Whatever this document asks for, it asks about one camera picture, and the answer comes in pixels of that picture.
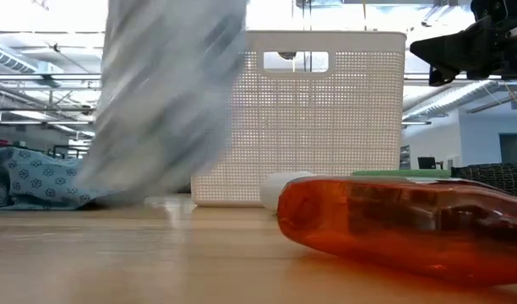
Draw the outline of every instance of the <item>basket perforated pattern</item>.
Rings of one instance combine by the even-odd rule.
[[[336,52],[328,77],[271,78],[246,53],[234,86],[231,150],[192,180],[195,202],[259,203],[274,172],[397,169],[404,54]]]

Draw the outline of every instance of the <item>white bottle cap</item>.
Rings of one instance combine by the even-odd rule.
[[[266,209],[277,213],[279,196],[283,193],[283,190],[285,190],[286,184],[298,178],[308,176],[315,175],[307,171],[283,172],[269,175],[260,185],[260,202]]]

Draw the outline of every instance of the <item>white plastic basket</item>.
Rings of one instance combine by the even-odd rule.
[[[261,206],[271,173],[398,169],[405,35],[251,31],[232,92],[231,149],[192,179],[197,205]],[[327,52],[323,73],[264,69],[267,52]]]

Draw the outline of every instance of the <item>green object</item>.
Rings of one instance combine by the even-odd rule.
[[[376,171],[354,171],[353,176],[406,176],[406,177],[435,177],[451,178],[448,170],[376,170]]]

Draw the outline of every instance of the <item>exposed ductwork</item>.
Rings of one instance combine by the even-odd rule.
[[[445,90],[448,90],[450,87],[447,85],[443,85],[441,87],[427,87],[428,91],[424,94],[416,94],[409,95],[408,97],[403,96],[403,111],[410,110],[414,106],[420,104],[424,100],[427,100]]]
[[[485,111],[485,110],[494,108],[495,106],[504,105],[506,103],[510,103],[512,105],[517,105],[517,103],[514,101],[515,99],[517,99],[517,94],[515,94],[515,95],[510,95],[509,94],[508,96],[506,96],[506,97],[504,97],[503,99],[500,99],[500,100],[496,99],[494,97],[493,97],[493,99],[494,99],[494,101],[488,102],[485,105],[477,106],[475,108],[467,110],[466,113],[467,114],[475,114],[475,113],[478,113],[478,112],[481,112],[481,111]]]
[[[31,0],[31,2],[33,4],[39,5],[40,7],[42,7],[46,11],[50,10],[50,8],[48,7],[48,4],[47,4],[48,0]]]
[[[9,49],[0,45],[0,65],[9,68],[16,73],[35,73],[37,67],[34,63],[19,58],[15,54],[11,54]]]
[[[422,26],[433,26],[433,22],[450,14],[457,6],[460,6],[458,0],[433,0],[433,7],[422,20]]]
[[[62,72],[62,69],[49,62],[42,62],[22,56],[14,50],[0,44],[0,72],[50,74]],[[37,83],[53,88],[60,86],[58,82],[50,79],[39,80]]]
[[[445,90],[426,99],[417,106],[403,113],[403,120],[410,121],[418,118],[430,118],[445,114],[457,107],[493,94],[500,89],[497,81],[483,80],[459,88]]]
[[[46,108],[46,103],[44,103],[43,101],[41,100],[37,100],[31,96],[28,96],[28,95],[24,95],[24,94],[21,94],[19,92],[14,92],[8,88],[4,88],[4,87],[1,87],[0,86],[0,106],[2,107],[14,107],[14,108],[19,108],[21,110],[28,110],[28,109],[39,109],[39,108]],[[39,112],[35,112],[35,113],[23,113],[21,112],[20,114],[16,114],[14,112],[11,111],[12,114],[14,115],[21,115],[21,116],[25,116],[25,117],[28,117],[27,114],[35,114],[34,117],[31,117],[33,119],[40,119],[40,117],[38,116],[44,116],[46,117],[47,119],[53,119],[53,120],[58,120],[57,117],[53,117],[53,116],[50,116],[50,115],[47,115],[47,114],[42,114],[42,113],[39,113]],[[72,120],[72,121],[78,121],[79,119],[77,119],[77,117],[82,117],[81,115],[76,115],[75,114],[68,114],[68,113],[65,113],[65,112],[61,112],[59,113],[60,117],[65,117],[66,119],[69,119],[69,120]],[[72,133],[72,134],[76,134],[77,132],[81,132],[83,134],[88,134],[90,133],[90,129],[88,128],[69,128],[69,127],[61,127],[61,128],[58,128],[59,130],[61,131],[64,131],[66,133]]]
[[[308,7],[309,5],[313,5],[314,8],[332,7],[340,6],[343,3],[343,0],[296,0],[296,6],[299,8]]]

